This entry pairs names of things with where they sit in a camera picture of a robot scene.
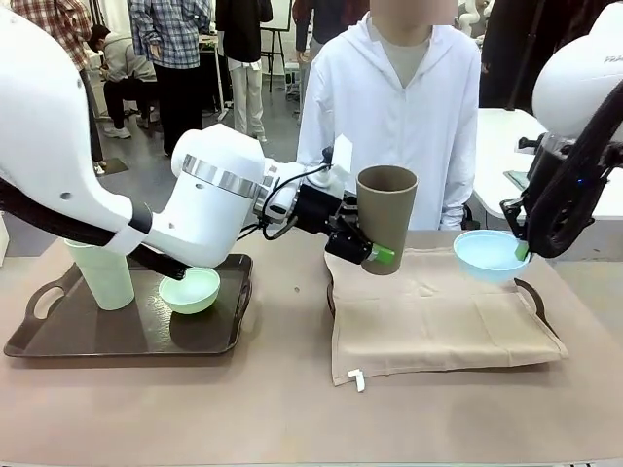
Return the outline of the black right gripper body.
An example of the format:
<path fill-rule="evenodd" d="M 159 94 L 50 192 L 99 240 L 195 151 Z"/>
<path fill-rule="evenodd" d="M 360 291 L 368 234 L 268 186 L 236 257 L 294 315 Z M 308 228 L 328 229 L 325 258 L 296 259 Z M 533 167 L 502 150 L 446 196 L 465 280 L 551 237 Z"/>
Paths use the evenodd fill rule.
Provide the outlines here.
<path fill-rule="evenodd" d="M 558 149 L 539 146 L 528 172 L 528 186 L 523 192 L 524 204 L 535 204 L 570 152 L 570 145 Z"/>

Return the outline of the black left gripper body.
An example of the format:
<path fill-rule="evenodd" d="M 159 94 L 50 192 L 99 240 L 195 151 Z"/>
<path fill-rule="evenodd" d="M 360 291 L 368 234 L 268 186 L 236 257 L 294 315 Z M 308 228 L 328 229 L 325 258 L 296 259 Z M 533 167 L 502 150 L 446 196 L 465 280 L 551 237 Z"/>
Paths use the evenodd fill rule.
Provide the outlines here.
<path fill-rule="evenodd" d="M 294 205 L 295 227 L 308 234 L 325 234 L 328 237 L 325 251 L 342 254 L 341 204 L 340 199 L 303 184 Z"/>

